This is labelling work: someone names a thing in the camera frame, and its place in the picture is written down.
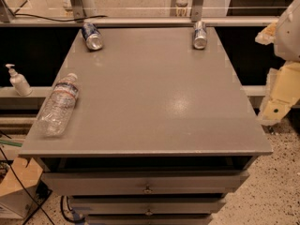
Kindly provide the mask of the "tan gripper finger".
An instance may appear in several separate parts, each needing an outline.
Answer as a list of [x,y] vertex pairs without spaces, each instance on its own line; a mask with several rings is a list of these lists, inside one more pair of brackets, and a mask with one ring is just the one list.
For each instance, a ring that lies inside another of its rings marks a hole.
[[269,45],[275,41],[277,24],[272,22],[268,24],[258,35],[255,41],[262,45]]
[[265,92],[258,121],[263,126],[273,126],[300,100],[300,63],[286,62],[280,69],[271,68]]

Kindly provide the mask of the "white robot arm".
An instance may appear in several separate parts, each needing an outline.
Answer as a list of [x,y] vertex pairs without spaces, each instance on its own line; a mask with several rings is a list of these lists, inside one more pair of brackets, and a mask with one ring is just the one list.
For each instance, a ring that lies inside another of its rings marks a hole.
[[258,114],[261,125],[273,126],[300,100],[300,0],[293,0],[278,21],[266,26],[255,41],[273,43],[275,56],[285,61],[280,69],[269,70]]

